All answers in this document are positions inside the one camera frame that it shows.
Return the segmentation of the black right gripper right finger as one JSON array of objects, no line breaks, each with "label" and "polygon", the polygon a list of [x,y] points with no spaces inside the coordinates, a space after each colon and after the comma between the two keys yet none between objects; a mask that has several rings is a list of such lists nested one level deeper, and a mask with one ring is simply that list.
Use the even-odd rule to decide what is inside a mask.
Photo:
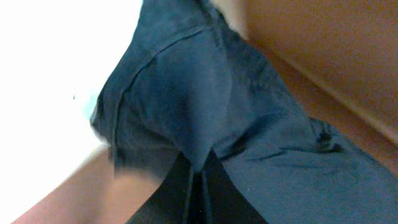
[{"label": "black right gripper right finger", "polygon": [[267,224],[234,186],[214,151],[201,172],[205,222],[211,224]]}]

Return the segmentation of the dark navy blue shorts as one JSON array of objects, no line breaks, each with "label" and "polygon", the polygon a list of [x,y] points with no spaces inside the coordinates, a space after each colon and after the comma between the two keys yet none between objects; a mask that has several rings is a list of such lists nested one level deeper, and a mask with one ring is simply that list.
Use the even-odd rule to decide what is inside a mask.
[{"label": "dark navy blue shorts", "polygon": [[145,0],[91,117],[117,170],[194,170],[188,223],[206,223],[214,151],[267,223],[396,223],[397,178],[310,118],[260,51],[208,1]]}]

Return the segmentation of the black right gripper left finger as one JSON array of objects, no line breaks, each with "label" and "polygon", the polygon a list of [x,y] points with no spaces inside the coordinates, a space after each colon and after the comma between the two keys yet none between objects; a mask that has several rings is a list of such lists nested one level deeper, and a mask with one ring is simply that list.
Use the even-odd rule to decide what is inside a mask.
[{"label": "black right gripper left finger", "polygon": [[187,224],[194,170],[179,153],[159,188],[126,224]]}]

